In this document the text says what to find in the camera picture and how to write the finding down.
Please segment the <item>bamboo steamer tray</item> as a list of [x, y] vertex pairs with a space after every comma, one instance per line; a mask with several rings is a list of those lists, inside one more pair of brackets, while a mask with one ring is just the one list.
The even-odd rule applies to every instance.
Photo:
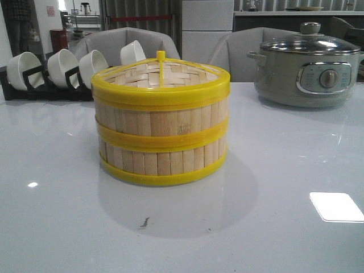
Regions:
[[137, 185], [167, 187], [200, 180], [225, 162], [226, 135], [213, 143], [173, 152], [130, 151], [99, 140], [100, 162], [117, 179]]
[[224, 137], [229, 120], [225, 98], [202, 107], [173, 111], [137, 111], [95, 102], [98, 133], [116, 147], [143, 151], [182, 151]]

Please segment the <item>woven bamboo steamer lid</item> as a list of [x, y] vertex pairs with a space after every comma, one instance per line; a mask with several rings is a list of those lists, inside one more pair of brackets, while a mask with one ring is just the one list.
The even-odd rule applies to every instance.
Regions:
[[128, 110], [170, 111], [222, 101], [230, 93], [230, 74], [219, 67], [156, 57], [111, 67], [91, 78], [94, 100]]

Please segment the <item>white bowl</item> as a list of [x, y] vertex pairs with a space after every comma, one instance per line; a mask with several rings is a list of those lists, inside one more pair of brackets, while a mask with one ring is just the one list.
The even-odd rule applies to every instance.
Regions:
[[66, 71], [78, 66], [78, 60], [68, 49], [61, 49], [48, 59], [47, 67], [51, 81], [62, 89], [67, 89]]
[[106, 59], [104, 58], [103, 54], [96, 49], [92, 50], [87, 55], [83, 56], [79, 61], [79, 70], [84, 85], [88, 89], [91, 89], [92, 76], [95, 73], [104, 70], [108, 67], [109, 65]]
[[27, 90], [23, 72], [41, 65], [40, 60], [32, 52], [23, 52], [9, 60], [7, 78], [14, 89]]
[[137, 40], [122, 47], [120, 50], [121, 65], [129, 65], [145, 59], [144, 50]]

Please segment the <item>grey chair right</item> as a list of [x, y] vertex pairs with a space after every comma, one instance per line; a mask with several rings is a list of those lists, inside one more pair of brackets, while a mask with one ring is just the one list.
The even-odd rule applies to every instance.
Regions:
[[263, 42], [294, 33], [294, 31], [267, 27], [233, 32], [218, 41], [208, 59], [208, 64], [228, 71], [232, 82], [253, 82], [256, 62], [248, 58], [247, 53], [258, 52]]

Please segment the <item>grey chair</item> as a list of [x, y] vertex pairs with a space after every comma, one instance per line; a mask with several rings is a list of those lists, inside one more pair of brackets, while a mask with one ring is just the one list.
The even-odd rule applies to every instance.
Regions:
[[232, 82], [253, 82], [256, 62], [248, 58], [247, 53], [258, 52], [263, 42], [294, 33], [294, 31], [267, 27], [233, 32], [218, 41], [208, 59], [208, 64], [228, 71]]
[[103, 54], [110, 66], [118, 66], [121, 65], [121, 48], [135, 40], [141, 44], [146, 58], [155, 58], [157, 51], [164, 51], [167, 58], [180, 58], [172, 38], [168, 35], [131, 27], [90, 34], [79, 40], [71, 52], [80, 60], [96, 49]]

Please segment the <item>grey chair left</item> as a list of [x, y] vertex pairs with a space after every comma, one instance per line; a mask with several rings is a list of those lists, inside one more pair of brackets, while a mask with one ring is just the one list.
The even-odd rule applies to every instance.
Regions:
[[80, 60], [96, 49], [103, 54], [110, 66], [118, 66], [121, 65], [121, 48], [135, 40], [141, 44], [146, 58], [155, 58], [157, 51], [164, 51], [167, 58], [180, 58], [172, 38], [168, 35], [131, 27], [90, 34], [79, 40], [71, 52]]

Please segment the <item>green electric cooking pot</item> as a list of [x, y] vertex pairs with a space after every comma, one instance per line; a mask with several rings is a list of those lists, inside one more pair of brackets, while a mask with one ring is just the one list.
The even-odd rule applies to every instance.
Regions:
[[292, 52], [251, 51], [257, 68], [254, 86], [270, 101], [299, 107], [332, 107], [353, 94], [363, 54], [310, 55]]

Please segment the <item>black bowl rack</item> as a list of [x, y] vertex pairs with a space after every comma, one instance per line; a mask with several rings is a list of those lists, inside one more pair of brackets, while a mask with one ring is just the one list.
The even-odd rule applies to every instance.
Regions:
[[[23, 72], [27, 89], [17, 90], [7, 78], [6, 66], [1, 67], [1, 84], [5, 100], [47, 100], [47, 101], [91, 101], [92, 91], [85, 86], [80, 75], [79, 67], [65, 72], [66, 89], [58, 88], [51, 80], [46, 65], [31, 68]], [[45, 83], [34, 88], [29, 79], [40, 72]]]

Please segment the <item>red cylinder bin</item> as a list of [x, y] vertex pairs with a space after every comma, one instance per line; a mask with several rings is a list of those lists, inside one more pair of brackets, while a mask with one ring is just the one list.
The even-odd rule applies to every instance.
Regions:
[[67, 32], [63, 29], [50, 30], [53, 53], [68, 49]]

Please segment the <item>glass pot lid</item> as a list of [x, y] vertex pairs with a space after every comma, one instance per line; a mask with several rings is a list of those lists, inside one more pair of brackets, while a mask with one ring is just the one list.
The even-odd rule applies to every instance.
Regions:
[[262, 43], [260, 48], [310, 55], [350, 55], [361, 51], [357, 45], [319, 33], [320, 28], [320, 23], [305, 22], [300, 25], [300, 33], [271, 39]]

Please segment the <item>white bowl far left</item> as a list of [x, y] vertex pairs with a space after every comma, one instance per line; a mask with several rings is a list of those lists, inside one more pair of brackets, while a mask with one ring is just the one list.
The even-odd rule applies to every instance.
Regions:
[[40, 60], [32, 52], [23, 52], [9, 60], [7, 78], [14, 89], [27, 90], [23, 72], [41, 65]]

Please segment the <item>person in background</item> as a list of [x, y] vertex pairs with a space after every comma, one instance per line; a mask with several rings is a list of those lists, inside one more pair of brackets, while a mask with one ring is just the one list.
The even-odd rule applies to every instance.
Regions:
[[4, 12], [12, 54], [17, 56], [29, 48], [31, 6], [26, 0], [5, 1]]

